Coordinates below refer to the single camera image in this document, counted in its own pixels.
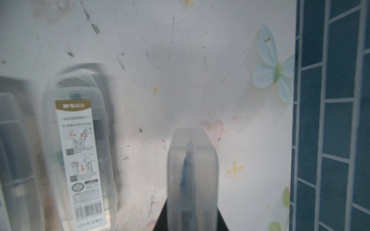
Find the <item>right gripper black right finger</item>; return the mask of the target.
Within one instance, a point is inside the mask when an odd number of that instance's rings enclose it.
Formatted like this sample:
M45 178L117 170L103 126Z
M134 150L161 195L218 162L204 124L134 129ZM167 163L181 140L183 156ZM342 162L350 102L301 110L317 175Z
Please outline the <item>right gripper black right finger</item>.
M229 231L223 217L222 217L222 214L220 212L219 209L217 209L218 211L218 220L217 220L217 230L218 231Z

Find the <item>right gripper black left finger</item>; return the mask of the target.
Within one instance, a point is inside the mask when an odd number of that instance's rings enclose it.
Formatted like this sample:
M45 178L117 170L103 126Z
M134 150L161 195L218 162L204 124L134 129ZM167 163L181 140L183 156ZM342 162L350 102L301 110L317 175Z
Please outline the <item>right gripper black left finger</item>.
M153 231L168 231L167 223L167 201L165 201L161 213L157 219L156 225Z

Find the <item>clear compass set case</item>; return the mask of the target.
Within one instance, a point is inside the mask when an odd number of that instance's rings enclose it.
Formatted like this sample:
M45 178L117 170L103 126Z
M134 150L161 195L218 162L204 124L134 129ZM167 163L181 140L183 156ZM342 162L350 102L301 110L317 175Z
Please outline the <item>clear compass set case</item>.
M1 77L1 230L43 231L25 80Z

